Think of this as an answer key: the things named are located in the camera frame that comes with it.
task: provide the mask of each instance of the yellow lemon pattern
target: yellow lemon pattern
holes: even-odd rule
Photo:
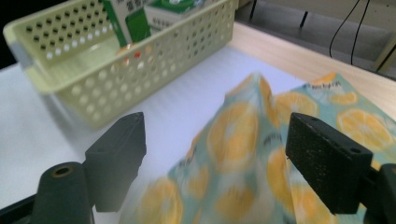
[[[151,185],[137,208],[138,220],[147,224],[179,224],[183,204],[175,182],[163,177]]]
[[[133,216],[120,224],[345,223],[286,157],[292,112],[317,117],[371,149],[376,170],[396,162],[396,122],[342,76],[274,96],[261,74],[251,74],[226,92],[186,156],[139,194]],[[363,209],[348,223],[362,223]]]
[[[358,108],[338,114],[337,128],[372,151],[387,149],[395,143],[392,134],[378,117]]]
[[[289,124],[292,112],[316,117],[319,113],[317,103],[297,91],[279,94],[275,97],[275,109],[280,121]]]
[[[216,202],[216,210],[231,221],[241,219],[253,205],[254,194],[248,188],[231,187]]]
[[[242,170],[253,163],[258,130],[257,109],[247,102],[230,105],[216,117],[207,151],[219,172]]]

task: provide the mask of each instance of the plastic basket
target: plastic basket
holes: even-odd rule
[[[122,53],[98,0],[12,21],[4,36],[36,89],[97,129],[225,46],[236,7],[219,0]]]

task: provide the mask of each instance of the black wire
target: black wire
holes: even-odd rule
[[[356,41],[358,39],[359,29],[361,28],[361,24],[363,23],[363,19],[364,19],[364,16],[366,15],[367,8],[369,7],[369,4],[370,4],[370,0],[367,0],[366,8],[364,9],[363,15],[361,16],[361,22],[359,23],[358,31],[356,32],[355,40],[353,41],[352,53],[350,54],[350,64],[352,64],[352,65],[353,65],[353,62],[352,62],[353,51],[355,51],[355,45],[356,45]]]
[[[349,14],[347,14],[346,18],[344,19],[343,23],[341,23],[340,27],[338,27],[337,31],[335,32],[334,36],[332,37],[332,42],[334,41],[335,37],[337,36],[338,32],[340,31],[341,27],[344,25],[344,23],[347,21],[347,19],[349,18],[350,14],[352,14],[353,10],[355,10],[355,7],[358,5],[358,3],[361,0],[358,0],[355,4],[355,6],[350,10]],[[330,47],[329,47],[329,52],[330,52],[330,57],[332,58],[332,43],[330,43]]]

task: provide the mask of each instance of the lemon print fabric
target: lemon print fabric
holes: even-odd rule
[[[396,162],[394,119],[336,73],[277,95],[263,74],[253,73],[224,94],[185,156],[142,189],[120,223],[363,222],[363,207],[347,218],[331,214],[288,160],[290,115],[321,119],[372,150],[376,170]]]
[[[149,186],[137,208],[139,223],[179,224],[183,204],[176,183],[166,177]]]
[[[207,151],[221,173],[243,170],[254,161],[259,130],[255,105],[237,102],[215,118],[207,137]]]

